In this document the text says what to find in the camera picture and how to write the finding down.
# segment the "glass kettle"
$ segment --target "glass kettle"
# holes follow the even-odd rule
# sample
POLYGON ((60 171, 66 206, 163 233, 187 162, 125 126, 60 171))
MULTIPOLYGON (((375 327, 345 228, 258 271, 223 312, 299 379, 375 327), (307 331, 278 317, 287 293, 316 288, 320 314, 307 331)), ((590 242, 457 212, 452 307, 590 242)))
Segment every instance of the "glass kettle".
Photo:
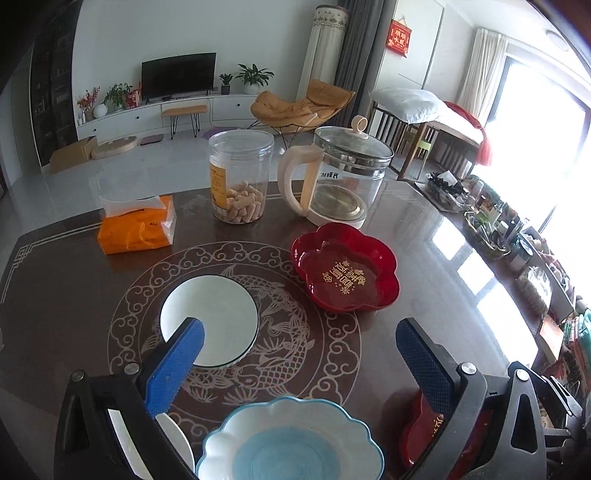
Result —
POLYGON ((341 222, 361 228, 394 156, 389 146, 363 132, 367 124, 367 119, 358 115, 352 128, 317 128, 312 145, 285 152, 277 182, 293 211, 318 226, 341 222), (291 182, 301 164, 307 167, 298 201, 291 182))

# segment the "red blanket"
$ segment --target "red blanket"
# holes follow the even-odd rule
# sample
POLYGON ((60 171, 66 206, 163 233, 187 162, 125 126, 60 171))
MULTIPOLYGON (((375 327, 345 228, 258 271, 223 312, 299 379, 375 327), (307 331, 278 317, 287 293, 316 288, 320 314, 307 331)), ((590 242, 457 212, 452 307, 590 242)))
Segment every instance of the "red blanket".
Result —
POLYGON ((476 163, 484 166, 490 165, 492 162, 492 149, 491 143, 489 142, 488 137, 486 136, 486 131, 484 130, 484 127, 480 124, 480 122, 475 116, 473 116, 467 110, 463 109, 461 106, 451 102, 445 102, 445 104, 458 115, 468 120, 474 128, 477 128, 482 132, 482 143, 480 144, 478 154, 476 155, 476 163))

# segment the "red flowers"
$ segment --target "red flowers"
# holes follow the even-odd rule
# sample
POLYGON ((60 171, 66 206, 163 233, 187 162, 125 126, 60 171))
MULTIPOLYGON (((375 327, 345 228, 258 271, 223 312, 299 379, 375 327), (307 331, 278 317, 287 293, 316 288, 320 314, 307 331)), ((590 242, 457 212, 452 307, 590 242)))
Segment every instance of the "red flowers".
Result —
POLYGON ((92 93, 88 90, 86 91, 86 95, 78 98, 78 106, 83 110, 90 110, 96 102, 97 97, 99 96, 100 87, 94 87, 92 89, 92 93))

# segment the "red flower-shaped tray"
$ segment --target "red flower-shaped tray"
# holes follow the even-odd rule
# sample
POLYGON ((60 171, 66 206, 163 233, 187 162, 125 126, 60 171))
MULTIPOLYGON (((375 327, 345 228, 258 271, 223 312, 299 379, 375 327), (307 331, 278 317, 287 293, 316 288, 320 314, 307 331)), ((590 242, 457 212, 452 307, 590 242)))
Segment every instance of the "red flower-shaped tray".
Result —
POLYGON ((310 297, 330 312, 383 309, 400 294, 392 251, 344 223, 298 237, 291 258, 310 297))

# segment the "pillow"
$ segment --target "pillow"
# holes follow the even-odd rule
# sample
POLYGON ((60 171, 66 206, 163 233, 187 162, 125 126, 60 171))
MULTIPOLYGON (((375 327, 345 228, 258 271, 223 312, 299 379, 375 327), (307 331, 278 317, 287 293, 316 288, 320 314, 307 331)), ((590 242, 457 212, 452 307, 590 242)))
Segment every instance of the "pillow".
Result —
POLYGON ((369 96, 407 124, 437 120, 439 112, 447 108, 445 103, 428 90, 385 87, 374 90, 369 96))

